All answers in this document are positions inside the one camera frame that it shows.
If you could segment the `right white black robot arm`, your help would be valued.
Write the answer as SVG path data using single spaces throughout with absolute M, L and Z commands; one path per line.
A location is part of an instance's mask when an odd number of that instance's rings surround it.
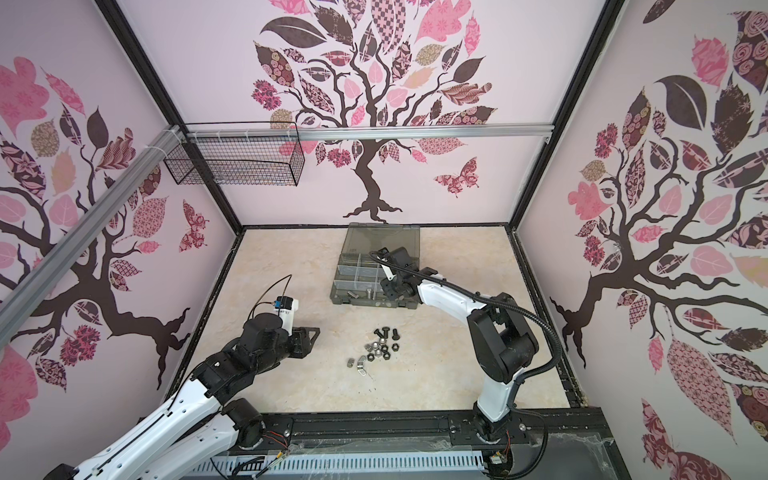
M 393 251 L 382 248 L 371 252 L 370 258 L 384 271 L 381 287 L 388 299 L 415 299 L 466 323 L 484 374 L 473 406 L 473 423 L 480 439 L 499 441 L 513 419 L 522 375 L 539 351 L 536 336 L 514 299 L 505 293 L 474 293 L 449 282 L 434 269 L 419 269 L 403 247 Z

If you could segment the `silver wing nut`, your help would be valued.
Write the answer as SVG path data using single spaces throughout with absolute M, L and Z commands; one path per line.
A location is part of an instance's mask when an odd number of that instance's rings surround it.
M 368 378 L 369 380 L 372 380 L 373 377 L 370 375 L 370 373 L 366 369 L 367 363 L 368 363 L 368 358 L 366 356 L 361 356 L 357 359 L 348 358 L 346 365 L 350 369 L 354 368 L 357 371 L 357 373 L 363 378 Z

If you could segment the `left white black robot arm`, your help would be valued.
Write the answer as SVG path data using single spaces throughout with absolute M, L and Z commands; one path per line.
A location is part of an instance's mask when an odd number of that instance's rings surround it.
M 260 313 L 240 336 L 200 362 L 179 390 L 117 441 L 77 466 L 60 464 L 49 479 L 176 479 L 230 448 L 267 437 L 261 413 L 239 393 L 285 359 L 308 356 L 317 327 L 296 327 L 292 314 Z

